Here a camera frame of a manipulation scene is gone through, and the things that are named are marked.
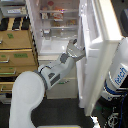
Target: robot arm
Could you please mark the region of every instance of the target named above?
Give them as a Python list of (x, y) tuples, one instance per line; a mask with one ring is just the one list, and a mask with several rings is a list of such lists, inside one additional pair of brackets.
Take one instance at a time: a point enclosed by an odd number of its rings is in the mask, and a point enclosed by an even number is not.
[(74, 67), (75, 63), (85, 56), (84, 50), (79, 50), (74, 46), (76, 40), (70, 40), (66, 53), (62, 53), (56, 61), (48, 65), (41, 65), (35, 71), (42, 77), (45, 89), (50, 90), (61, 79), (63, 79)]
[(41, 65), (38, 71), (27, 71), (18, 76), (12, 90), (9, 128), (35, 128), (31, 111), (41, 103), (45, 90), (50, 90), (85, 56), (84, 50), (74, 46), (75, 42), (70, 41), (66, 53), (56, 61)]

